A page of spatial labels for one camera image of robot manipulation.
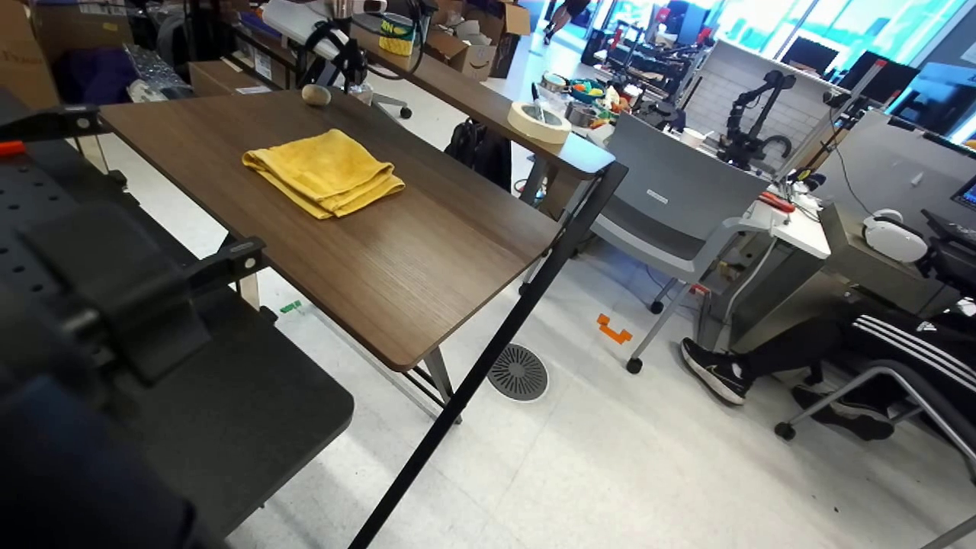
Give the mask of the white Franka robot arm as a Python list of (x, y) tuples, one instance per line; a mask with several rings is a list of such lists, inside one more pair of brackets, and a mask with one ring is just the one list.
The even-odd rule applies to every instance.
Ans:
[(297, 87), (355, 91), (415, 75), (432, 13), (430, 0), (266, 0), (258, 20), (292, 48)]

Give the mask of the small black robot arm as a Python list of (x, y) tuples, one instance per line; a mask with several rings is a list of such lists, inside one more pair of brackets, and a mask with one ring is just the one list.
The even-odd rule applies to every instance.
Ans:
[(787, 133), (762, 136), (762, 124), (774, 101), (796, 87), (794, 72), (769, 70), (755, 89), (740, 91), (726, 115), (726, 132), (720, 136), (720, 160), (734, 168), (752, 168), (766, 160), (769, 148), (778, 148), (781, 155), (794, 152)]

